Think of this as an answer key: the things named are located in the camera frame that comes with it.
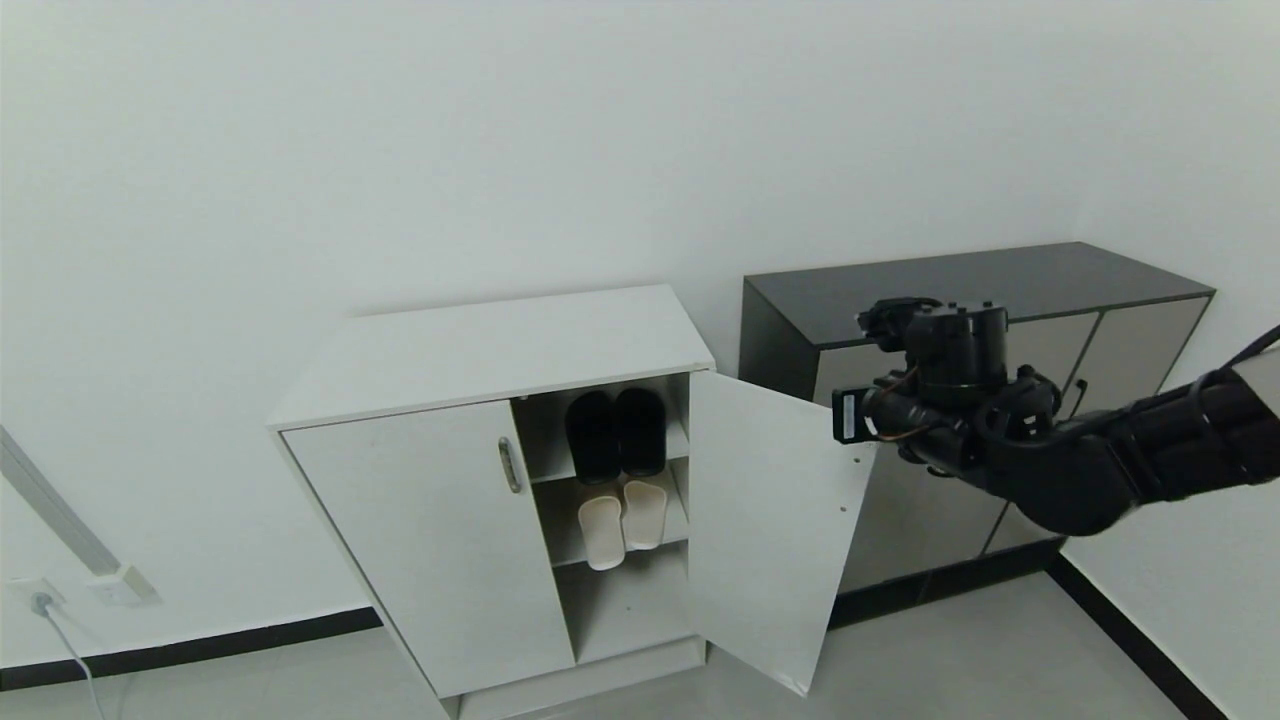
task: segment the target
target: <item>cabinet top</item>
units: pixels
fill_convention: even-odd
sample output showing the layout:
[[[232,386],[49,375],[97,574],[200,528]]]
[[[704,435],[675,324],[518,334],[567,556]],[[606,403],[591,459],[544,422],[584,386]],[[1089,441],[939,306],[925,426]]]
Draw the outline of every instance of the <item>cabinet top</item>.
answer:
[[[271,414],[276,430],[713,368],[669,286],[353,318]]]
[[[1084,242],[769,273],[746,284],[819,348],[863,342],[858,313],[887,297],[995,300],[1029,320],[1213,293]]]

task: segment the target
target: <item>black slipper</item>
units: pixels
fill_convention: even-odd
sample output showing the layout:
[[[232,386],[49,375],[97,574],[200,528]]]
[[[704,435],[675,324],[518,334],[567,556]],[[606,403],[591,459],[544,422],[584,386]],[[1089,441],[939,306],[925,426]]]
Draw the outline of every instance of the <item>black slipper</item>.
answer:
[[[667,466],[667,409],[658,393],[632,387],[613,401],[622,471],[644,478]]]
[[[571,402],[564,414],[564,434],[579,482],[595,486],[618,478],[618,437],[613,432],[608,395],[594,391]]]

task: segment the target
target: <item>gray floor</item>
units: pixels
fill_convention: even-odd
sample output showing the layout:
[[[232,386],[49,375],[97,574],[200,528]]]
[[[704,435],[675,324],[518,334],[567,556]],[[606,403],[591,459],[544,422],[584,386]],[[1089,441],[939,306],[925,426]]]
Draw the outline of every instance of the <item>gray floor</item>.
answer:
[[[413,679],[383,630],[100,683],[109,720],[402,720]],[[84,683],[0,693],[5,720],[90,720]],[[808,700],[712,651],[707,667],[524,716],[1169,717],[1178,710],[1044,575],[827,635]]]

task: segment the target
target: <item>cabinet door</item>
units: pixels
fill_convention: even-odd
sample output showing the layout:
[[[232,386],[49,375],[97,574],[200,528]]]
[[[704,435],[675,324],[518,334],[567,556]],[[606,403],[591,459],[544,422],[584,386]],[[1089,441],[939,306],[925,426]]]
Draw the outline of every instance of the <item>cabinet door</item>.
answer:
[[[1030,364],[1064,386],[1096,322],[1097,314],[1089,313],[1011,324],[1006,345],[1010,372]],[[876,346],[827,351],[819,360],[818,377],[822,379],[829,370],[844,378],[827,380],[829,396],[835,386],[869,383],[883,374],[886,364],[904,368],[902,354],[888,355]],[[841,592],[977,557],[992,538],[1004,509],[1004,500],[957,479],[929,475],[886,447],[876,459]],[[1009,542],[1025,537],[1014,523],[1010,520]]]
[[[511,443],[520,491],[499,455]],[[284,433],[436,694],[573,666],[511,405]]]
[[[1097,313],[1084,315],[1068,315],[1065,318],[1050,318],[1047,320],[1030,320],[1027,323],[1014,323],[1009,325],[1007,352],[1010,373],[1018,365],[1032,365],[1042,375],[1053,380],[1062,389],[1062,410],[1059,419],[1070,415],[1074,407],[1074,397],[1078,395],[1068,389],[1068,380],[1071,370],[1080,361],[1084,345],[1089,340],[1089,333],[1098,323]],[[1027,519],[1012,503],[1004,503],[1000,520],[991,533],[987,543],[987,552],[1009,550],[1029,542],[1056,537],[1053,533],[1041,528]]]
[[[808,694],[876,445],[837,443],[804,400],[709,370],[689,386],[694,630]]]
[[[1088,383],[1079,411],[1121,407],[1157,392],[1207,302],[1196,297],[1103,313],[1075,372]]]

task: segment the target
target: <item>open cabinet door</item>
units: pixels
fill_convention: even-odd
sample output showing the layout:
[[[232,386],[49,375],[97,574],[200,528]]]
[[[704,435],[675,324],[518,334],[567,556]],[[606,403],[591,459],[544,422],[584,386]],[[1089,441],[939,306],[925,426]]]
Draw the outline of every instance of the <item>open cabinet door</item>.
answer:
[[[806,696],[876,445],[840,445],[812,402],[710,370],[689,384],[694,630]]]

